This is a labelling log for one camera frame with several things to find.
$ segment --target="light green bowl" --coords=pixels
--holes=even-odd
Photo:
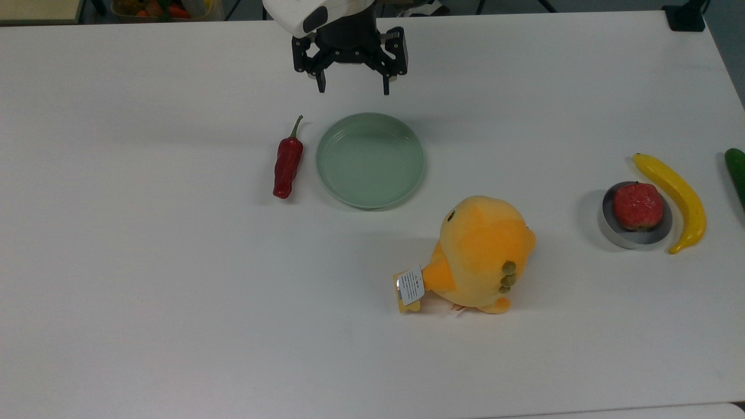
[[[323,135],[318,176],[339,201],[366,210],[404,200],[424,176],[424,151],[403,122],[381,113],[347,116]]]

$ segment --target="red apple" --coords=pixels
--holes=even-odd
[[[662,196],[649,183],[631,183],[613,195],[613,215],[627,230],[644,230],[662,220]]]

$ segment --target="plush chick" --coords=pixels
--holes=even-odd
[[[510,309],[506,295],[535,246],[515,207],[485,196],[467,198],[443,220],[431,262],[422,269],[424,287],[461,306],[504,313]]]

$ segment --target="green cucumber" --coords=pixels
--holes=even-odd
[[[724,162],[740,198],[740,204],[745,209],[745,153],[737,148],[730,148],[724,153]]]

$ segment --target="plush toy tag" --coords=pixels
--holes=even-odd
[[[457,317],[460,313],[466,311],[465,306],[461,306],[460,304],[453,304],[448,309],[448,313],[450,313],[451,316]]]
[[[424,297],[424,279],[422,267],[417,265],[396,278],[396,288],[405,306]]]

